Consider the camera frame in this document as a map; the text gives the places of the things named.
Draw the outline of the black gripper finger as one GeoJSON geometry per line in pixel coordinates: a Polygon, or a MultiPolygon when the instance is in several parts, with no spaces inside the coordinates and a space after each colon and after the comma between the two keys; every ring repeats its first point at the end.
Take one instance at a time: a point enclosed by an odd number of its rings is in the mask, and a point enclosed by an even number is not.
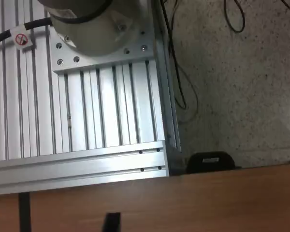
{"type": "Polygon", "coordinates": [[[102,232],[121,232],[120,212],[112,212],[106,214],[102,226],[102,232]]]}

